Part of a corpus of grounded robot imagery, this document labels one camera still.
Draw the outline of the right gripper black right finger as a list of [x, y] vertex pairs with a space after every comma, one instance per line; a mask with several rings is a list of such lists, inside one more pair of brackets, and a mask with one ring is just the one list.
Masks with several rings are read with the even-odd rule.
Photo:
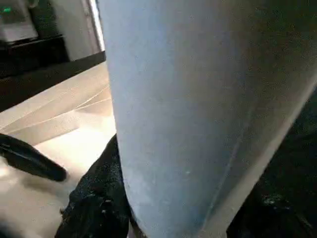
[[229, 238], [315, 238], [317, 146], [281, 146], [226, 234]]

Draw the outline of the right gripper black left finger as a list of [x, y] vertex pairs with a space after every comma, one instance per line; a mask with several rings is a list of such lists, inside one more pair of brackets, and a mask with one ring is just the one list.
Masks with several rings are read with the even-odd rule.
[[57, 238], [125, 238], [130, 206], [127, 201], [117, 137], [81, 177], [61, 210]]

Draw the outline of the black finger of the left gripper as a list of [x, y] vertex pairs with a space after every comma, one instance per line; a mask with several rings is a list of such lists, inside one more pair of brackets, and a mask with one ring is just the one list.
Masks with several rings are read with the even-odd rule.
[[62, 182], [67, 178], [67, 171], [50, 160], [35, 147], [12, 136], [0, 135], [0, 155], [8, 165], [45, 179]]

